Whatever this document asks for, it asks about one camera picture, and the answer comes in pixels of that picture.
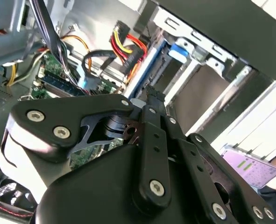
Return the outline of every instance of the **hex bolt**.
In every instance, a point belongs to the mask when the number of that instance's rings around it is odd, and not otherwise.
[[[171,121],[172,124],[176,124],[176,120],[174,118],[170,118],[169,120]]]
[[[198,141],[198,142],[202,142],[202,139],[199,137],[199,136],[195,136],[195,139]]]
[[[125,106],[128,106],[128,105],[129,105],[129,103],[128,103],[127,101],[125,101],[125,100],[122,100],[121,103],[122,103],[123,105],[125,105]]]
[[[152,180],[149,187],[156,196],[162,197],[165,193],[164,186],[157,180]]]
[[[152,112],[152,113],[156,113],[156,111],[155,111],[154,109],[152,109],[152,108],[150,108],[149,110],[150,110],[150,112]]]
[[[27,118],[34,122],[40,122],[45,119],[45,116],[40,111],[29,111],[27,113]]]
[[[275,219],[275,216],[273,215],[273,213],[271,213],[271,211],[268,208],[264,208],[264,212],[268,215],[270,219]]]
[[[253,212],[257,215],[257,217],[259,217],[260,219],[263,219],[263,213],[259,210],[259,208],[257,208],[256,206],[252,207]]]
[[[63,126],[58,126],[54,128],[54,135],[61,139],[66,139],[71,135],[71,132]]]
[[[212,209],[214,211],[214,213],[222,220],[226,219],[226,212],[225,210],[222,208],[222,206],[220,206],[218,203],[214,203],[212,204]]]

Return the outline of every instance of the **motherboard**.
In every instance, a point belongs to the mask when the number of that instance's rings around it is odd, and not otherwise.
[[[71,71],[76,77],[79,77],[76,66],[70,64]],[[74,86],[68,80],[63,72],[61,64],[55,59],[51,53],[44,55],[37,75],[30,89],[30,96],[32,99],[48,99],[60,97],[79,97],[89,93],[90,95],[110,94],[116,90],[114,83],[107,80],[102,80],[95,90],[83,91]],[[105,151],[109,151],[119,145],[122,145],[123,140],[114,139],[111,144],[106,146],[104,150],[103,145],[96,145],[84,148],[71,155],[70,168],[76,169],[85,163],[97,158]]]

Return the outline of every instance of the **black mechanical arm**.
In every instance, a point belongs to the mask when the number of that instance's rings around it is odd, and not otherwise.
[[[270,206],[202,136],[186,138],[163,100],[149,89],[143,108],[117,94],[14,106],[2,148],[10,139],[51,163],[124,139],[54,181],[33,223],[276,224]]]

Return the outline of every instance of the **connector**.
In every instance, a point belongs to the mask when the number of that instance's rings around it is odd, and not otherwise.
[[[123,66],[120,68],[120,72],[127,75],[134,65],[138,63],[141,57],[143,57],[144,51],[141,48],[135,48],[133,52],[128,56],[127,60],[124,62]]]
[[[128,27],[128,25],[123,23],[122,21],[118,20],[113,30],[117,30],[120,42],[123,44],[130,31],[130,27]]]

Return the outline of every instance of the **yellow wire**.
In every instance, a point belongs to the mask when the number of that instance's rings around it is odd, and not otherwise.
[[[120,40],[119,40],[118,33],[117,33],[116,30],[114,30],[114,36],[115,36],[115,39],[116,39],[116,43],[117,43],[118,47],[119,47],[121,50],[123,50],[124,52],[127,52],[127,53],[129,53],[129,54],[131,54],[131,53],[133,52],[132,50],[126,49],[126,48],[121,44],[121,42],[120,42]]]
[[[9,80],[7,86],[10,86],[13,83],[13,81],[15,79],[15,75],[16,75],[16,73],[15,73],[15,64],[14,64],[14,65],[12,65],[11,77],[10,77],[10,80]]]
[[[69,36],[63,37],[62,40],[67,40],[67,39],[71,39],[71,38],[75,38],[75,39],[79,40],[79,41],[84,45],[84,47],[86,48],[86,50],[87,50],[88,52],[90,52],[90,49],[89,49],[88,45],[87,45],[87,44],[83,41],[83,39],[80,38],[79,36],[69,35]],[[89,59],[88,59],[88,67],[89,67],[89,71],[90,71],[90,72],[91,72],[91,66],[92,66],[92,60],[91,60],[91,58],[89,58]]]

